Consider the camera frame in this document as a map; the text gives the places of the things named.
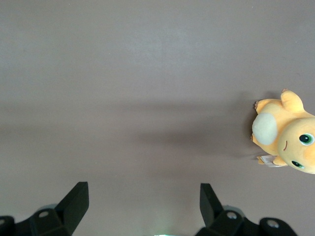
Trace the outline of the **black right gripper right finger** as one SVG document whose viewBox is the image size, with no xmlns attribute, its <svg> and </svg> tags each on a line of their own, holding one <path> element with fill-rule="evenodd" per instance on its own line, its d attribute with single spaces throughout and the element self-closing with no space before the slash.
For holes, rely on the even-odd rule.
<svg viewBox="0 0 315 236">
<path fill-rule="evenodd" d="M 198 236 L 295 236 L 297 233 L 277 218 L 262 218 L 251 222 L 233 209 L 224 209 L 208 183 L 200 185 L 199 208 L 205 224 Z"/>
</svg>

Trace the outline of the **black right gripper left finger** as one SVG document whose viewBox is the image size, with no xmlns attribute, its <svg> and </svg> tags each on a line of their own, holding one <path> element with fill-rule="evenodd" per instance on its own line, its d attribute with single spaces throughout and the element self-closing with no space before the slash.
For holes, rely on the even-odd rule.
<svg viewBox="0 0 315 236">
<path fill-rule="evenodd" d="M 88 210 L 88 183 L 78 182 L 54 207 L 43 208 L 24 221 L 0 217 L 2 236 L 71 236 Z"/>
</svg>

